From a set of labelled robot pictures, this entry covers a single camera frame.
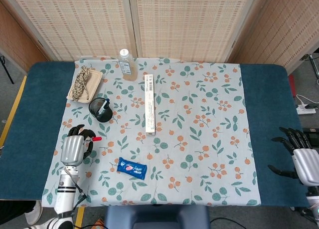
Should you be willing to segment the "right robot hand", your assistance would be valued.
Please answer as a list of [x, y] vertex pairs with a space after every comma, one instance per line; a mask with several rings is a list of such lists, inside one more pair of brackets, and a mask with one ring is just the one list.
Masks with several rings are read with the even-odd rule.
[[268, 168], [276, 175], [291, 179], [299, 179], [306, 187], [317, 187], [319, 185], [319, 153], [313, 149], [305, 133], [292, 128], [280, 127], [287, 138], [275, 137], [274, 142], [280, 142], [288, 150], [292, 157], [295, 170], [283, 171], [273, 165]]

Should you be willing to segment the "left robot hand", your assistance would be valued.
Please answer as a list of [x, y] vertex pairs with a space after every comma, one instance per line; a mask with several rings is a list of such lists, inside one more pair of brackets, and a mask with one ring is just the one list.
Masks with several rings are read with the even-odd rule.
[[84, 124], [72, 127], [64, 138], [61, 162], [65, 166], [79, 166], [93, 151], [92, 138], [96, 137], [96, 134], [90, 129], [80, 132], [83, 127]]

